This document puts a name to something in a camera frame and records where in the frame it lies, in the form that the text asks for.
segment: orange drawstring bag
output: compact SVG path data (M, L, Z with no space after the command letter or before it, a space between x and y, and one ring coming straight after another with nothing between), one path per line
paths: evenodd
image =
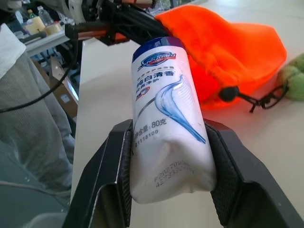
M156 19L183 42L202 109L237 102L234 97L220 96L225 88L237 88L245 96L252 94L286 60L282 41L267 25L228 22L193 5L171 9Z

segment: printed batch code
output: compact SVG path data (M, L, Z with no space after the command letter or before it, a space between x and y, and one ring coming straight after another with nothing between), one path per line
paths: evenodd
M176 176L178 173L182 171L189 171L190 173L194 174L193 169L191 166L185 161L176 161L169 165L166 169L164 169L160 174L158 174L154 178L154 182L156 183L156 187L160 187L163 185L167 180L171 177Z
M151 136L156 135L158 133L158 130L154 130L150 133L144 134L145 132L148 132L151 128L159 127L159 126L165 125L165 124L167 124L166 119L161 119L161 120L152 122L150 126L145 125L143 128L141 128L138 132L136 132L134 134L135 147L137 147L139 144L148 140Z

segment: table surface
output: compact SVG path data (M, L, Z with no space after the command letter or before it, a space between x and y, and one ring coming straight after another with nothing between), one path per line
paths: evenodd
M27 53L29 56L33 56L68 40L70 39L65 36L65 31L63 30L27 44Z
M277 30L288 60L304 52L304 2L301 0L210 0L203 3L229 21L268 24ZM84 42L74 156L74 193L83 168L112 127L132 118L131 59L138 45L107 47L96 39ZM271 83L254 96L264 95ZM242 143L272 173L304 218L304 103L283 100L270 110L241 101L203 116L232 128ZM183 194L163 202L133 202L132 228L219 228L208 192Z

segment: plastic bottle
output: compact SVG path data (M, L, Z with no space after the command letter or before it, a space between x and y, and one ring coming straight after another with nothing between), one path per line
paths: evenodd
M68 24L68 18L67 18L64 14L62 14L62 13L60 13L60 12L58 12L58 11L57 11L57 13L58 13L58 16L59 16L60 20L61 20L64 24Z
M37 9L39 11L40 18L46 27L54 23L49 13L45 9L43 9L42 6L38 6Z
M31 9L28 10L28 14L29 14L29 18L30 18L30 19L36 17L36 15L33 13L33 11L32 11Z
M216 168L181 41L163 37L139 47L132 84L134 200L152 203L212 191Z

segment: tennis ball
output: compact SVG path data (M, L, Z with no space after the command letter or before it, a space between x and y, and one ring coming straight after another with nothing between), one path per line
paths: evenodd
M279 85L288 85L287 98L304 101L304 54L290 61L279 71L277 82Z

